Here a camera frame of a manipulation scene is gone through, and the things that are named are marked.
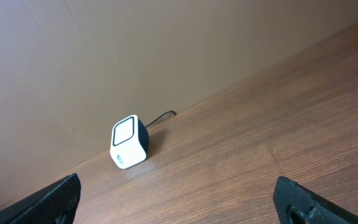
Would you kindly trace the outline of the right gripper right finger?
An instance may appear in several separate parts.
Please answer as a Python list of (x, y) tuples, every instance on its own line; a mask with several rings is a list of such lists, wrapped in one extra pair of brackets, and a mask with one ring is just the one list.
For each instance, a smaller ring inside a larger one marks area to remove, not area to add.
[(280, 176), (273, 202), (281, 224), (358, 224), (358, 216), (291, 179)]

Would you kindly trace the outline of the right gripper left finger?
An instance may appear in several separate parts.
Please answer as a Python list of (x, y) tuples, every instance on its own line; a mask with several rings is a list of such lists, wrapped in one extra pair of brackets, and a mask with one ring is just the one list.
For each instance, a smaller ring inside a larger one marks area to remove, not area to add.
[(80, 202), (81, 182), (76, 173), (0, 211), (0, 224), (72, 224)]

